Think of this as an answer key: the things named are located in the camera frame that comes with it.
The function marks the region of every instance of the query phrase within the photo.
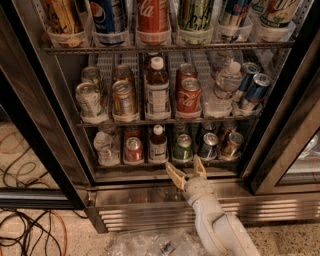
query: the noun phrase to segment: blue can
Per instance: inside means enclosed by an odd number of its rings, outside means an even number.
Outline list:
[[[238,90],[233,98],[235,102],[240,102],[243,98],[243,95],[248,90],[253,76],[255,74],[258,74],[260,72],[260,67],[253,62],[245,62],[242,64],[241,72],[243,74],[243,79],[241,81],[241,84],[238,87]]]
[[[126,0],[89,0],[97,33],[116,34],[127,29]]]
[[[254,110],[263,101],[271,82],[272,80],[268,75],[263,73],[255,74],[253,76],[253,84],[242,99],[240,108],[248,111]]]

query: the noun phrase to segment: plastic bottle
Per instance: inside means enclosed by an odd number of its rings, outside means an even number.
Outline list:
[[[210,116],[220,118],[230,115],[232,99],[242,80],[240,68],[240,63],[231,62],[217,74],[213,93],[208,102]]]
[[[149,144],[149,160],[151,162],[163,163],[167,159],[167,136],[163,127],[159,124],[152,129]]]
[[[151,59],[151,69],[146,77],[146,88],[148,90],[146,110],[149,119],[169,118],[169,75],[164,69],[164,61],[161,57]]]
[[[97,151],[100,165],[112,166],[119,163],[119,154],[110,135],[103,131],[98,132],[94,138],[93,146]]]

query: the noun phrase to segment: silver can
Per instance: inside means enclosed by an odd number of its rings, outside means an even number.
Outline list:
[[[84,82],[77,86],[76,100],[83,117],[97,117],[104,112],[100,91],[92,82]]]

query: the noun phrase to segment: bottle cap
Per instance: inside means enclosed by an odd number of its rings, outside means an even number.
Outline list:
[[[151,68],[159,70],[163,68],[163,59],[161,57],[153,57],[151,59]]]
[[[162,134],[162,131],[163,131],[163,128],[161,125],[157,124],[153,127],[153,133],[155,135],[161,135]]]
[[[234,73],[238,73],[241,69],[241,65],[240,63],[233,61],[229,64],[229,72],[234,74]]]

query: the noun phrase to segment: brown bottle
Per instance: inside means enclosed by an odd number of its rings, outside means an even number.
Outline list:
[[[164,69],[161,57],[151,59],[151,68],[146,77],[147,113],[162,115],[168,113],[169,108],[169,75]]]
[[[149,159],[159,163],[167,159],[167,136],[159,124],[152,129],[149,143]]]

